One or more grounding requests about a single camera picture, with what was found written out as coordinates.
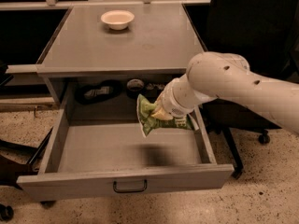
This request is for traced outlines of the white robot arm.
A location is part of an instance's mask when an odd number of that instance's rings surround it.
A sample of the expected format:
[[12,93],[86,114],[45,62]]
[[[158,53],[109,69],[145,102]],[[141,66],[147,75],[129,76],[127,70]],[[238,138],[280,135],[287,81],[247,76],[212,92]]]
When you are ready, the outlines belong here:
[[195,55],[186,73],[166,85],[151,115],[160,120],[182,118],[217,98],[242,105],[299,134],[299,85],[257,75],[243,57],[230,53]]

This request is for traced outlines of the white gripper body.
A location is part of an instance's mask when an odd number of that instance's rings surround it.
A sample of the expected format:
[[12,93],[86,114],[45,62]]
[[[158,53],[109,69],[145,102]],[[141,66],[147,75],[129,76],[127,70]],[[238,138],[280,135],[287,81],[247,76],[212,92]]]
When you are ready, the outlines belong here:
[[160,105],[164,110],[171,114],[173,118],[182,118],[193,112],[193,107],[186,108],[178,103],[174,94],[176,81],[168,83],[157,98],[157,106]]

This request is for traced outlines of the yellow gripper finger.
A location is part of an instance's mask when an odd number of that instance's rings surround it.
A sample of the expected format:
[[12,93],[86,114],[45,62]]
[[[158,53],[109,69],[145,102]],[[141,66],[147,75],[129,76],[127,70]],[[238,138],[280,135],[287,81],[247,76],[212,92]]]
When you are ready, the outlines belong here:
[[173,116],[167,113],[160,105],[158,105],[150,115],[158,120],[171,120],[173,118]]

